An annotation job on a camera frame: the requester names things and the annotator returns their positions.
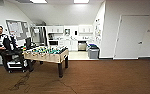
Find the doorway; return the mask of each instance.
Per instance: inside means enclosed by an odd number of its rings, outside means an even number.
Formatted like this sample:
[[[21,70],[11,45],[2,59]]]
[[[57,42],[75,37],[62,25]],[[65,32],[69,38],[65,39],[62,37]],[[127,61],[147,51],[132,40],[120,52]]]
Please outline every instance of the doorway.
[[[122,15],[114,59],[138,59],[149,15]]]

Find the countertop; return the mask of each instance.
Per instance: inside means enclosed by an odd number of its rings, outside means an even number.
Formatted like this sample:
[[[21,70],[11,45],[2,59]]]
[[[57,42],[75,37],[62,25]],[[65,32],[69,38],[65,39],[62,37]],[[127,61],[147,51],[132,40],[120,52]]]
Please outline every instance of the countertop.
[[[69,39],[48,40],[48,41],[66,41],[66,40],[69,40]],[[73,39],[73,40],[70,40],[70,41],[92,41],[92,40],[91,39]]]

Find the ceiling light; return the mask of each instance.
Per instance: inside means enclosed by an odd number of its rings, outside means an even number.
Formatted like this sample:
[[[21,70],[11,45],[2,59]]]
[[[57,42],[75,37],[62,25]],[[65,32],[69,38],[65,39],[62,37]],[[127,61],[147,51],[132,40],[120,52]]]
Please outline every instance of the ceiling light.
[[[30,0],[32,1],[33,3],[47,3],[46,0]]]
[[[88,3],[89,0],[74,0],[74,3]]]

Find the foosball table leg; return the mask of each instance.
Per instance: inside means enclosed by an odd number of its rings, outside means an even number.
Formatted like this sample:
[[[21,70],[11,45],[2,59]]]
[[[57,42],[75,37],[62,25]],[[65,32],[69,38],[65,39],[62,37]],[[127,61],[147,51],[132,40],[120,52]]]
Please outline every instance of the foosball table leg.
[[[28,64],[28,67],[29,67],[29,72],[32,72],[34,70],[34,68],[32,66],[31,60],[30,59],[26,59],[26,60],[27,60],[27,64]]]
[[[43,61],[40,61],[40,64],[42,65],[42,64],[43,64]]]
[[[62,70],[62,63],[58,63],[58,71],[59,71],[59,77],[63,77],[63,70]]]
[[[68,56],[65,58],[65,68],[68,68]]]

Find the microwave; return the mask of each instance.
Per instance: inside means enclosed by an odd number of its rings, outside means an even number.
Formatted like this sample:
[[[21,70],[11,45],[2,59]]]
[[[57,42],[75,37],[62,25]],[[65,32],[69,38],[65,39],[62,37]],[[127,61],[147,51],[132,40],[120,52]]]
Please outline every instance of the microwave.
[[[58,41],[49,41],[49,45],[58,45]]]

